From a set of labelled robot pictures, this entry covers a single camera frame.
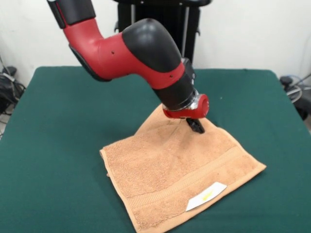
table surface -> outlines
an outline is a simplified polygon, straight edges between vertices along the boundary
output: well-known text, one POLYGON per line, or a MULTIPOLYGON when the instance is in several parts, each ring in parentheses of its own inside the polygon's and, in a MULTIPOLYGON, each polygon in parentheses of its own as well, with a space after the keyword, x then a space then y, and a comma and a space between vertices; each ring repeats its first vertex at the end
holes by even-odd
MULTIPOLYGON (((172 232, 308 232, 311 137, 274 73, 197 70, 208 119, 266 170, 172 232)), ((0 232, 134 232, 99 150, 159 105, 138 76, 100 83, 41 67, 0 141, 0 232)))

white label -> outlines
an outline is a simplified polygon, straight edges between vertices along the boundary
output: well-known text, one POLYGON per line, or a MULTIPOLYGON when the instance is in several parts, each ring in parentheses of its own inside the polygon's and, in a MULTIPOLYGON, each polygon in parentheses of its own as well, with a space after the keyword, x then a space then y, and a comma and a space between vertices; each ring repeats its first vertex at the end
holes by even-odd
POLYGON ((217 197, 221 192, 223 192, 225 188, 227 188, 227 185, 215 182, 210 187, 205 189, 202 193, 198 194, 194 198, 191 198, 188 202, 186 211, 192 210, 193 208, 212 200, 213 198, 217 197))

white wall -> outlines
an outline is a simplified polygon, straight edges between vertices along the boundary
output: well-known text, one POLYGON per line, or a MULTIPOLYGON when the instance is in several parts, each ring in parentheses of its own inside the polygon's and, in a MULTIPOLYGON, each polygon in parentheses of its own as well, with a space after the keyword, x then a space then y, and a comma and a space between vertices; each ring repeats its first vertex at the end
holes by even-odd
MULTIPOLYGON (((93 5, 102 34, 112 35, 117 4, 93 5)), ((202 8, 200 30, 195 67, 311 71, 310 0, 214 0, 202 8)), ((36 67, 79 65, 45 0, 2 0, 0 53, 25 84, 36 67)))

orange towel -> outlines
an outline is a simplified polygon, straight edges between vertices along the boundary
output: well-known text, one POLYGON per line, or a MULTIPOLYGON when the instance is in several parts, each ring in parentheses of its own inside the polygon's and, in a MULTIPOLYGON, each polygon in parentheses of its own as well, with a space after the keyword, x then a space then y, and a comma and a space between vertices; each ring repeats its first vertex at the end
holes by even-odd
POLYGON ((201 123, 206 132, 194 133, 185 120, 166 118, 159 106, 134 136, 100 151, 138 233, 184 223, 266 168, 225 130, 207 119, 201 123), (226 188, 215 193, 214 183, 226 188), (186 211, 192 198, 202 203, 186 211))

black stand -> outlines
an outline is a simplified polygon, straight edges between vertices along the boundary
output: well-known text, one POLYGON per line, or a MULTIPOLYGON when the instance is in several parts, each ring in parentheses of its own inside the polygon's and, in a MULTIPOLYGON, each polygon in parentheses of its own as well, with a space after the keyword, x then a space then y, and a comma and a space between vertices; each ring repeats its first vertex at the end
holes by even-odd
POLYGON ((114 0, 118 4, 116 28, 120 32, 143 18, 159 21, 169 31, 183 57, 192 62, 195 36, 199 33, 199 7, 211 0, 114 0))

